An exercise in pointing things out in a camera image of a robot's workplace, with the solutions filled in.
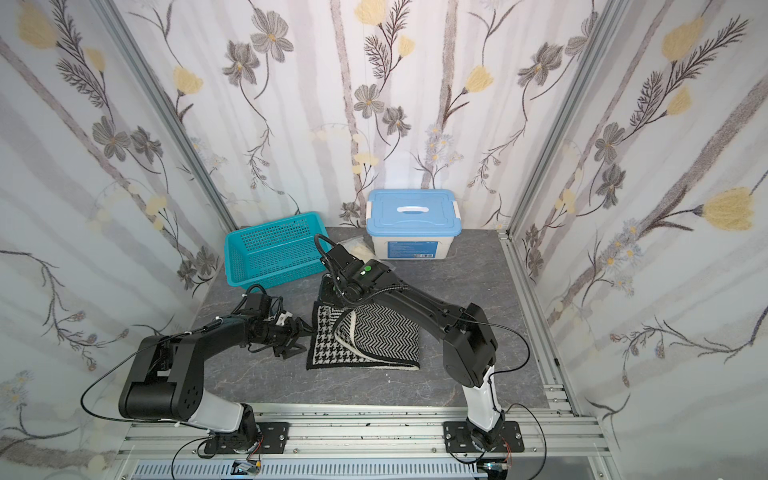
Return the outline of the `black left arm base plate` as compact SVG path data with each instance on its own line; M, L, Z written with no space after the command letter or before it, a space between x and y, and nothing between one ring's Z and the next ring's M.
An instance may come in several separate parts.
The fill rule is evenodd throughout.
M259 449L263 454L283 454L289 439L288 422L257 422L237 432L214 433L202 447L206 456L246 454Z

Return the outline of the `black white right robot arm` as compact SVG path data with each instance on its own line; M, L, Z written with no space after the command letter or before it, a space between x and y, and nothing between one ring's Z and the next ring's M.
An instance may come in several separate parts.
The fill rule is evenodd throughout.
M440 300L400 279L378 260L367 262L317 234L314 244L327 269L319 299L356 310L378 304L412 321L442 342L443 367L462 385L467 403L467 429L475 447L490 451L501 441L505 414L497 406L492 383L497 339L481 307Z

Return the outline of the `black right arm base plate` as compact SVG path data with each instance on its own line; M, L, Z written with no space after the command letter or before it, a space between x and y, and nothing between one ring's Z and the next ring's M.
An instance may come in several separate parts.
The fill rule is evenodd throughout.
M515 421L505 421L488 432L469 421L446 421L442 428L445 448L449 453L522 453L525 451L520 426Z

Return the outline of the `black white knitted scarf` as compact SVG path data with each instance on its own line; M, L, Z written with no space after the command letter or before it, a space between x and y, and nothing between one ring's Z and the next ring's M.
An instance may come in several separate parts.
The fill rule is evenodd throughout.
M318 298L312 311L306 368L420 369L420 330L394 310L376 303L337 306Z

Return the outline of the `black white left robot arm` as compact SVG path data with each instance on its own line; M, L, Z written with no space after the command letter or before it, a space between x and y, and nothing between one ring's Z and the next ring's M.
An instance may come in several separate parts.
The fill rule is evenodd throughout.
M279 321L236 315L218 317L174 337L147 337L133 359L118 411L135 422L178 422L206 430L216 452L250 451L263 438L253 409L205 389L206 361L230 348L253 344L287 359L304 352L298 339L312 334L312 327L300 318Z

